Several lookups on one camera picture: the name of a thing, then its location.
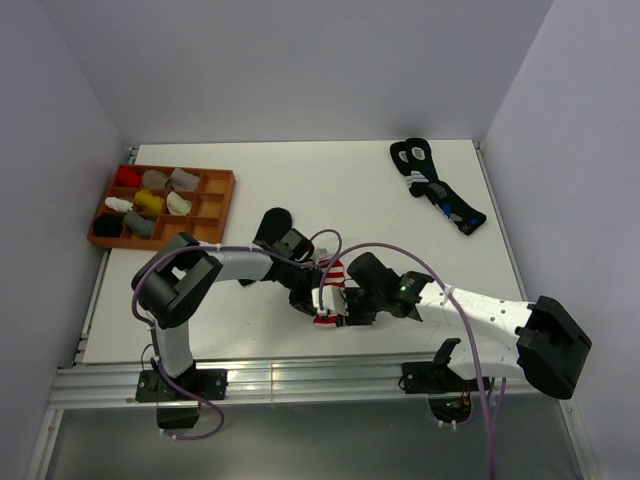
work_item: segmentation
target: table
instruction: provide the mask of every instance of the table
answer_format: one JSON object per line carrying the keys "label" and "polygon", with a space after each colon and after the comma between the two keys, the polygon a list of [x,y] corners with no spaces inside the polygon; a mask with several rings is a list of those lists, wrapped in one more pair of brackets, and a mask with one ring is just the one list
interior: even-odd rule
{"label": "table", "polygon": [[[380,241],[423,258],[450,284],[505,299],[521,299],[489,189],[470,140],[432,141],[441,179],[487,215],[470,237],[425,198],[415,199],[389,157],[392,141],[144,145],[136,163],[231,169],[236,189],[224,242],[248,244],[272,207],[291,211],[307,236],[335,228],[345,246]],[[316,244],[334,248],[321,236]],[[376,250],[397,273],[418,270],[411,259]],[[130,312],[133,275],[153,252],[114,249],[95,304],[84,363],[138,361],[149,343]],[[242,288],[216,284],[190,321],[196,359],[246,360],[434,352],[464,332],[445,325],[378,315],[370,327],[316,329],[288,305],[277,284]]]}

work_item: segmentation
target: wooden box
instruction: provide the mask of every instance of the wooden box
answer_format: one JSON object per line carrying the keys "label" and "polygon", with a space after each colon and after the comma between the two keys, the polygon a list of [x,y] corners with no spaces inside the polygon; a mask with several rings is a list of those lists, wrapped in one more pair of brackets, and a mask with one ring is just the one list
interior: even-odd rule
{"label": "wooden box", "polygon": [[[175,168],[182,167],[157,167],[151,165],[120,165],[119,168],[131,167],[138,175],[146,170],[158,170],[167,176]],[[134,204],[133,210],[142,217],[156,222],[151,238],[140,238],[134,235],[129,227],[124,226],[120,238],[98,236],[93,231],[93,222],[87,238],[89,241],[103,248],[130,248],[137,250],[160,250],[173,236],[180,232],[189,232],[197,240],[219,243],[222,241],[224,226],[229,213],[229,205],[233,195],[235,177],[231,170],[208,170],[201,168],[182,168],[187,173],[200,177],[196,191],[174,190],[172,182],[166,189],[152,189],[153,195],[162,197],[164,202],[159,215],[145,213],[145,211],[135,205],[135,195],[140,190],[145,190],[142,185],[139,188],[127,188],[118,183],[114,175],[106,194],[100,202],[100,208],[94,217],[108,214],[118,219],[124,219],[125,213],[116,212],[104,204],[107,197],[118,197],[129,200]],[[175,191],[185,200],[192,204],[191,211],[187,216],[172,215],[167,210],[167,195]]]}

